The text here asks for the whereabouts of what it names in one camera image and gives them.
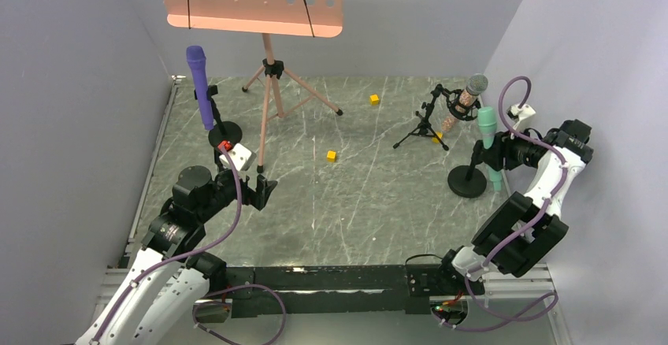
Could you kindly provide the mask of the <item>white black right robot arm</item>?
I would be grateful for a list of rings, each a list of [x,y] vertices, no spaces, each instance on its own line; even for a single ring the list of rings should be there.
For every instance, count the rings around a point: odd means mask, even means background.
[[[440,259],[436,276],[474,285],[486,273],[525,275],[567,233],[572,179],[592,158],[591,129],[566,121],[542,139],[500,132],[469,165],[424,150],[285,173],[259,222],[255,265],[369,266]]]

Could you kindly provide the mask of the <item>black round-base microphone stand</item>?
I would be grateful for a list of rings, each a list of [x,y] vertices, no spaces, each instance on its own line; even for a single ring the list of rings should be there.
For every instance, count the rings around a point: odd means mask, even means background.
[[[241,127],[232,121],[223,121],[221,114],[217,108],[216,102],[213,97],[218,93],[216,85],[209,85],[207,89],[207,98],[209,99],[214,126],[212,130],[209,130],[208,140],[212,147],[215,149],[220,149],[220,145],[223,142],[230,143],[231,146],[227,148],[230,150],[231,147],[235,146],[237,143],[240,143],[243,138],[243,132]]]

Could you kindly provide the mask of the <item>black clip stand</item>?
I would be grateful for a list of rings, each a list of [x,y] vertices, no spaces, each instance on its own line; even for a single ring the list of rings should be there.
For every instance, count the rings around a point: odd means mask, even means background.
[[[484,144],[477,140],[468,165],[453,168],[447,176],[447,184],[453,193],[463,198],[480,197],[486,190],[487,180],[477,166],[483,163]]]

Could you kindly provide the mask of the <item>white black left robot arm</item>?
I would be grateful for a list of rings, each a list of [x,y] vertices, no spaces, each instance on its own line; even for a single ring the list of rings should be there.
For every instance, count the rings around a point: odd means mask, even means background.
[[[217,175],[201,165],[182,170],[122,284],[77,343],[159,343],[198,299],[228,282],[225,262],[195,251],[206,222],[231,204],[262,210],[277,185],[259,175],[252,189],[231,169]]]

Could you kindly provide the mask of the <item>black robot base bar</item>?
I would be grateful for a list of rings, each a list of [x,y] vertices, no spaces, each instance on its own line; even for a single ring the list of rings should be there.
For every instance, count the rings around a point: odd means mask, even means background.
[[[440,263],[228,267],[199,303],[220,303],[233,318],[306,313],[399,311],[429,314],[467,295],[464,280]]]

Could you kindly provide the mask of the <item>purple microphone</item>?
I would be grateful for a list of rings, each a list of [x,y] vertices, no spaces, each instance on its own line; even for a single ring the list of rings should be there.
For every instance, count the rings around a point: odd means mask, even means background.
[[[208,78],[206,75],[206,55],[201,46],[188,46],[186,49],[187,64],[190,67],[195,86],[195,97],[204,128],[209,131],[214,127],[213,109],[208,95]]]

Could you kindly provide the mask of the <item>teal green microphone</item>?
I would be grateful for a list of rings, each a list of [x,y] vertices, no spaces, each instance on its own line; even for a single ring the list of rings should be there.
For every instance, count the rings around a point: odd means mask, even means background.
[[[490,106],[483,106],[477,111],[477,125],[481,132],[481,139],[484,148],[488,149],[492,146],[494,136],[497,129],[497,118],[495,110]],[[503,189],[503,176],[500,171],[494,170],[491,166],[487,166],[489,181],[492,183],[494,191],[501,191]]]

